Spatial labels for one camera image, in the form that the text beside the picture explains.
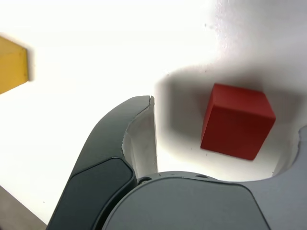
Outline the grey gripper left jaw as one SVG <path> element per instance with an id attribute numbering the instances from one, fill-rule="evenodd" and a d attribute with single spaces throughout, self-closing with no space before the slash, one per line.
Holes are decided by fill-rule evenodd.
<path id="1" fill-rule="evenodd" d="M 157 171 L 154 97 L 132 97 L 93 128 L 47 228 L 102 229 L 138 180 Z"/>

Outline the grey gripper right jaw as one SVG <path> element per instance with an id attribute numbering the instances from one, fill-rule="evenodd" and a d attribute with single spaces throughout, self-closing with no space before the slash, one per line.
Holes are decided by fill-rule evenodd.
<path id="1" fill-rule="evenodd" d="M 304 230 L 307 227 L 307 129 L 298 156 L 280 175 L 250 182 L 163 177 L 128 193 L 105 230 Z"/>

